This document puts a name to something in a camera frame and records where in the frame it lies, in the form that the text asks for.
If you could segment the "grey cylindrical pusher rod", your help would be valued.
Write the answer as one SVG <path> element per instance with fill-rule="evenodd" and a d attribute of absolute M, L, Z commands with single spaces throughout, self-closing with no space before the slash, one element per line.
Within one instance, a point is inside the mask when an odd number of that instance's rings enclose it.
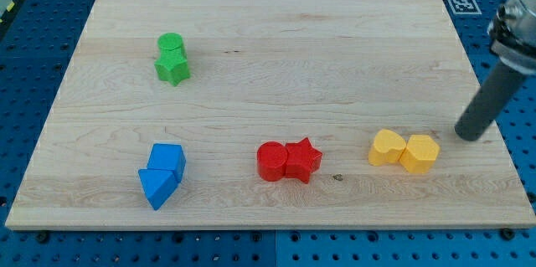
<path fill-rule="evenodd" d="M 478 140 L 528 78 L 528 69 L 499 60 L 455 124 L 465 141 Z"/>

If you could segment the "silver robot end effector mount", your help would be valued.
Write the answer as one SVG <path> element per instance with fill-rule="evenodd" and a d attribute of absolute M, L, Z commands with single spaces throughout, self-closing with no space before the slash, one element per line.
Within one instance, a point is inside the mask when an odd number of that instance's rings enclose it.
<path fill-rule="evenodd" d="M 521 74 L 535 74 L 535 0 L 507 0 L 488 26 L 492 51 Z"/>

